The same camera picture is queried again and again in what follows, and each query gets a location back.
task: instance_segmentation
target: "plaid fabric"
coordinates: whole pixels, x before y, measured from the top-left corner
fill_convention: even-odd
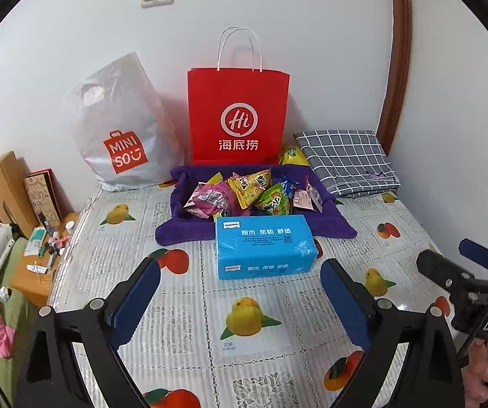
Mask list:
[[[401,186],[371,130],[316,130],[293,136],[329,193],[357,197]]]

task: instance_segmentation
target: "white bag handle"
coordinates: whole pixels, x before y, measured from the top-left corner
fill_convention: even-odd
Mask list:
[[[227,36],[225,37],[225,39],[223,40],[223,43],[221,44],[221,48],[219,47],[219,42],[221,41],[221,38],[223,37],[223,34],[225,32],[227,32],[229,29],[232,29],[231,32],[229,32],[227,34]],[[217,54],[217,70],[219,72],[219,61],[221,60],[221,54],[223,53],[223,47],[225,46],[225,42],[227,41],[227,39],[232,35],[234,34],[235,32],[237,32],[238,30],[245,30],[245,31],[248,31],[248,32],[251,32],[253,34],[253,36],[256,38],[257,40],[257,43],[259,45],[259,72],[262,72],[263,71],[263,52],[261,50],[261,43],[259,42],[259,38],[257,37],[256,33],[251,30],[251,29],[248,29],[248,28],[227,28],[225,29],[222,33],[221,33],[221,36],[219,37],[219,42],[218,42],[218,54]],[[254,71],[254,67],[255,67],[255,63],[253,61],[253,45],[251,46],[251,71],[253,72]]]

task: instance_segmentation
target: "white plastic bag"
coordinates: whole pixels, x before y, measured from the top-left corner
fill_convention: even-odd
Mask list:
[[[104,190],[160,184],[183,164],[174,126],[136,53],[91,75],[65,101],[77,147]]]

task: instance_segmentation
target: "green bed sheet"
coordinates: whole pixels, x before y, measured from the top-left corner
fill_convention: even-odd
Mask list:
[[[8,260],[0,272],[0,287],[9,287],[12,283],[13,274],[25,252],[27,242],[25,238],[19,238],[14,243]],[[38,309],[20,291],[13,288],[9,300],[0,301],[0,312],[5,324],[15,329],[12,357],[7,359],[0,357],[0,386],[13,405],[19,370]],[[1,397],[0,406],[5,408]]]

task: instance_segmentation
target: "yellow snack package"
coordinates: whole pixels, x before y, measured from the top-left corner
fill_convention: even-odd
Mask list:
[[[207,184],[217,184],[219,181],[223,181],[223,176],[221,176],[221,173],[217,172],[207,181]]]
[[[261,170],[257,173],[229,178],[227,180],[231,189],[237,195],[240,207],[248,208],[271,185],[271,169]]]
[[[299,166],[307,166],[308,161],[303,155],[303,152],[298,147],[288,147],[281,154],[279,164],[296,164]]]

